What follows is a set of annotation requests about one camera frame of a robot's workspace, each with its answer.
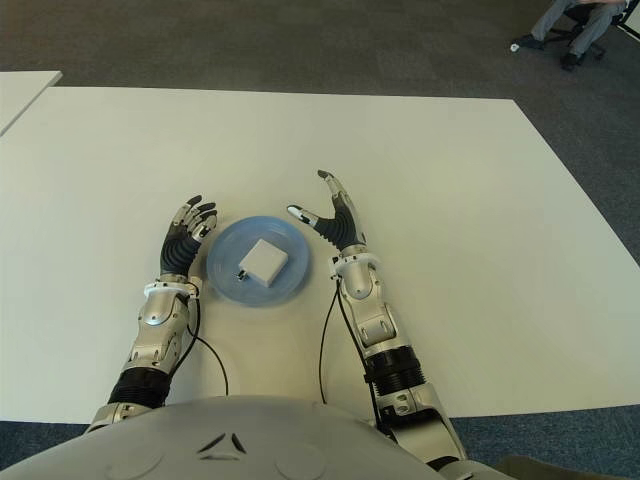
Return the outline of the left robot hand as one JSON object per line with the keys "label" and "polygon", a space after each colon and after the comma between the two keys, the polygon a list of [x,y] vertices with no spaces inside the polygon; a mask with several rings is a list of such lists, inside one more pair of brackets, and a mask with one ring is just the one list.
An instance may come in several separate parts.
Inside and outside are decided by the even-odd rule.
{"label": "left robot hand", "polygon": [[173,216],[160,252],[160,274],[187,276],[201,245],[216,228],[215,202],[196,195]]}

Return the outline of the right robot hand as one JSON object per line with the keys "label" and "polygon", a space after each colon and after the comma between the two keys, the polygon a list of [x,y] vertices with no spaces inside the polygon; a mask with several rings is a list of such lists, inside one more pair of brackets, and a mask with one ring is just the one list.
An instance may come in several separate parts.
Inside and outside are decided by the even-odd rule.
{"label": "right robot hand", "polygon": [[348,192],[332,173],[318,170],[317,175],[329,188],[334,208],[333,217],[320,217],[295,204],[288,205],[287,212],[298,221],[310,226],[340,252],[350,247],[365,247],[367,244],[365,233]]}

